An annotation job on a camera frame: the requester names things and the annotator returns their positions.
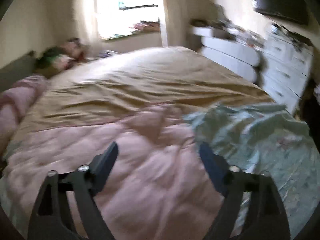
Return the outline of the white desk with rounded panels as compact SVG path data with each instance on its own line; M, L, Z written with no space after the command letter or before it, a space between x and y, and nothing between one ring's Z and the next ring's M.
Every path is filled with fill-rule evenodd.
M229 39L228 33L222 29L192 26L190 32L200 38L202 47L199 49L199 53L202 56L251 83L258 83L262 63L259 52Z

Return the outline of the white curtain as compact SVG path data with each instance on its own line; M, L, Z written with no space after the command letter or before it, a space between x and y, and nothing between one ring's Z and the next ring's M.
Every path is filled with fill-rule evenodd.
M189 21L197 13L197 0L161 0L160 12L162 45L186 47Z
M99 41L97 0L73 0L73 18L77 36L94 47Z

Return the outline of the tan bed sheet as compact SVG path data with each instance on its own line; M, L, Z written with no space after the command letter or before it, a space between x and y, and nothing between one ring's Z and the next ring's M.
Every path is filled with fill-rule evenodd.
M161 102L190 113L214 104L241 106L271 98L193 50L146 48L83 63L51 78L13 140L43 129L100 124Z

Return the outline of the pink quilted down jacket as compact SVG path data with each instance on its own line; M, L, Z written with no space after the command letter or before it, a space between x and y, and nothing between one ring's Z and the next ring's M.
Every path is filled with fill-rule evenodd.
M152 105L125 118L59 127L11 143L1 204L22 234L51 170L74 171L116 142L119 155L95 197L116 239L203 239L223 197L199 158L191 127L178 108Z

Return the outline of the rolled pink duvet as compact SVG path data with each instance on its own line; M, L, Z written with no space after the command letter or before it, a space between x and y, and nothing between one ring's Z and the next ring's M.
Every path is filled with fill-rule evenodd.
M1 154L16 132L29 108L47 89L48 80L39 74L16 81L1 92Z

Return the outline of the white curtain left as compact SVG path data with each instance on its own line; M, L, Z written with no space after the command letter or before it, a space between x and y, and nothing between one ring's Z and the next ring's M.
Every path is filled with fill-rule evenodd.
M99 41L97 0L73 0L73 18L77 36L94 47Z

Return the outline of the light blue cartoon bed sheet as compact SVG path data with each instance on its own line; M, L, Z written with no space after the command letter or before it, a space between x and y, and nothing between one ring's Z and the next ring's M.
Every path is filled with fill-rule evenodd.
M247 173L268 172L276 184L295 238L319 204L319 152L307 123L283 105L219 105L188 114L197 143Z

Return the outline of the pile of mixed clothes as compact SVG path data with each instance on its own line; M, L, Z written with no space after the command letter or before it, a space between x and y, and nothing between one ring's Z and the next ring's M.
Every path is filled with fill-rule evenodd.
M68 39L60 46L48 48L36 60L34 73L41 74L47 79L71 69L81 63L89 63L117 55L112 50L102 50L97 55L89 55L89 46L82 43L80 38Z

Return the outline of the grey upholstered headboard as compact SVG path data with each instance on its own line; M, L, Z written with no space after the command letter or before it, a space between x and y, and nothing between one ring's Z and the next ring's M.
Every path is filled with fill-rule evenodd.
M16 81L31 76L35 63L35 51L31 50L1 68L0 92L9 89Z

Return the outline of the white curtain right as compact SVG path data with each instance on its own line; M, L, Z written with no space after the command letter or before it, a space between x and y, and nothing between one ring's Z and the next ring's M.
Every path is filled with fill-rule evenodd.
M197 0L161 0L160 12L162 45L186 47L189 21L197 13Z

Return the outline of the white drawer cabinet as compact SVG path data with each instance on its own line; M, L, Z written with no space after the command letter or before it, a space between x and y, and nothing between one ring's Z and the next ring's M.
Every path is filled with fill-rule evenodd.
M275 23L264 43L260 87L278 104L295 115L310 79L313 44Z

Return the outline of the clutter on window sill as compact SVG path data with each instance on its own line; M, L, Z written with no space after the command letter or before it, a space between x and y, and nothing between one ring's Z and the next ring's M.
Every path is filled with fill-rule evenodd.
M107 38L114 39L131 35L138 35L144 33L158 33L160 32L160 22L159 20L156 22L153 21L140 21L135 23L131 27L121 28L119 30L114 30L112 34L110 34Z

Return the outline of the black wall television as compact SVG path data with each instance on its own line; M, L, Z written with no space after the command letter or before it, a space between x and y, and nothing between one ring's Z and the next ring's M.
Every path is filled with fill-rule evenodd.
M256 12L301 25L309 23L307 5L304 0L253 0Z

